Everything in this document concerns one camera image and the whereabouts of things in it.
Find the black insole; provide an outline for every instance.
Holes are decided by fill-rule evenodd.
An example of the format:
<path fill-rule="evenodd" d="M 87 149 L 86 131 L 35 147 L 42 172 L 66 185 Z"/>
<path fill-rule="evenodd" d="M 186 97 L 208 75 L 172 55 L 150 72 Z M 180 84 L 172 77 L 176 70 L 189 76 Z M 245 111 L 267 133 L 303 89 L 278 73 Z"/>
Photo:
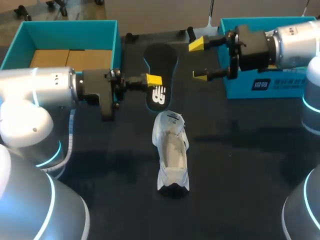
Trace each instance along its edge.
<path fill-rule="evenodd" d="M 151 111 L 162 112 L 169 107 L 172 95 L 172 81 L 178 63 L 173 47 L 165 43 L 154 43 L 146 48 L 144 61 L 149 74 L 161 76 L 162 86 L 150 86 L 146 92 L 146 105 Z"/>

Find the cable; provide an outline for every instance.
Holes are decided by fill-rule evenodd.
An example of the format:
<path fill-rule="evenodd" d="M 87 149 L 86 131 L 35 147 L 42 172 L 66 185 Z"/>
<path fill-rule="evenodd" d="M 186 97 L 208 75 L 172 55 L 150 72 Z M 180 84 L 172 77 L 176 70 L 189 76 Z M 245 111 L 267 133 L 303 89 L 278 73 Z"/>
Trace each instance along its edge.
<path fill-rule="evenodd" d="M 75 118 L 75 109 L 72 109 L 70 111 L 70 117 L 69 117 L 69 139 L 68 139 L 68 150 L 66 153 L 66 156 L 62 162 L 59 164 L 49 167 L 49 168 L 42 168 L 41 170 L 45 173 L 51 173 L 53 171 L 59 170 L 60 168 L 63 168 L 66 166 L 66 164 L 69 162 L 71 153 L 72 153 L 72 148 L 73 148 L 73 138 L 74 138 L 74 118 Z"/>
<path fill-rule="evenodd" d="M 308 5 L 309 5 L 309 2 L 310 2 L 310 0 L 308 0 L 308 1 L 306 2 L 306 5 L 305 5 L 304 11 L 303 11 L 301 17 L 304 17 L 304 16 L 305 16 L 305 13 L 306 13 L 306 11 L 307 11 L 307 7 L 308 7 Z"/>
<path fill-rule="evenodd" d="M 213 13 L 213 10 L 214 10 L 214 1 L 215 0 L 211 0 L 209 19 L 208 19 L 208 26 L 207 27 L 211 27 L 211 18 L 212 18 L 212 13 Z"/>

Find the black cable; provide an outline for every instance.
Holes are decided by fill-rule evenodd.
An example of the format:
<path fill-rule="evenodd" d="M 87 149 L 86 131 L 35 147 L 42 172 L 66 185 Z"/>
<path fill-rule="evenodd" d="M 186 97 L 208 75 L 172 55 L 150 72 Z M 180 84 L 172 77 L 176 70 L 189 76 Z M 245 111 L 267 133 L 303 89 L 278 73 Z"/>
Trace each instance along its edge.
<path fill-rule="evenodd" d="M 209 12 L 209 17 L 212 18 L 212 13 L 213 13 L 213 10 L 214 10 L 214 1 L 215 0 L 211 0 L 211 6 L 210 6 L 210 12 Z"/>
<path fill-rule="evenodd" d="M 304 8 L 304 11 L 303 11 L 303 14 L 302 14 L 303 17 L 305 16 L 305 13 L 306 13 L 306 11 L 307 11 L 307 7 L 308 7 L 308 5 L 309 5 L 309 2 L 310 2 L 310 0 L 307 0 L 306 5 L 305 5 L 305 8 Z"/>

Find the brown cardboard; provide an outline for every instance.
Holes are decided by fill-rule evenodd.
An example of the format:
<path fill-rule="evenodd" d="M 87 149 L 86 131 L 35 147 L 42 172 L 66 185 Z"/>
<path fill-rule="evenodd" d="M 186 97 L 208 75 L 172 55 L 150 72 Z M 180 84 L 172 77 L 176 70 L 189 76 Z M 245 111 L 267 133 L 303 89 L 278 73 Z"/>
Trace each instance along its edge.
<path fill-rule="evenodd" d="M 66 66 L 73 67 L 76 72 L 109 69 L 111 60 L 111 50 L 70 50 Z"/>
<path fill-rule="evenodd" d="M 65 67 L 69 50 L 36 50 L 30 68 Z"/>
<path fill-rule="evenodd" d="M 36 50 L 30 68 L 72 67 L 76 72 L 109 69 L 112 50 Z"/>

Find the cardboard box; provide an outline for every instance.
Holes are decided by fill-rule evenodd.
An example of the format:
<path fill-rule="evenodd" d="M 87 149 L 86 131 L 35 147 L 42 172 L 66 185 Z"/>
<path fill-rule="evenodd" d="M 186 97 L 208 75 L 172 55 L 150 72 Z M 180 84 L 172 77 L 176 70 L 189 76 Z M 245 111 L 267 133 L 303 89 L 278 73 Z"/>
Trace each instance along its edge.
<path fill-rule="evenodd" d="M 111 66 L 110 50 L 71 50 L 66 66 L 73 67 L 76 72 L 92 69 L 108 69 Z"/>
<path fill-rule="evenodd" d="M 80 57 L 73 56 L 76 52 L 81 52 Z M 65 65 L 78 73 L 84 69 L 120 68 L 117 21 L 24 21 L 0 70 Z"/>
<path fill-rule="evenodd" d="M 65 67 L 69 50 L 36 50 L 30 68 Z"/>
<path fill-rule="evenodd" d="M 72 67 L 76 72 L 109 69 L 111 50 L 36 50 L 30 68 Z"/>
<path fill-rule="evenodd" d="M 278 27 L 314 21 L 314 17 L 246 17 L 222 18 L 219 34 L 246 24 L 251 31 L 265 32 Z M 221 68 L 229 66 L 229 53 L 225 45 L 218 47 L 218 58 Z M 306 83 L 306 67 L 258 73 L 257 70 L 239 71 L 238 78 L 223 83 L 228 99 L 254 98 L 301 98 Z"/>

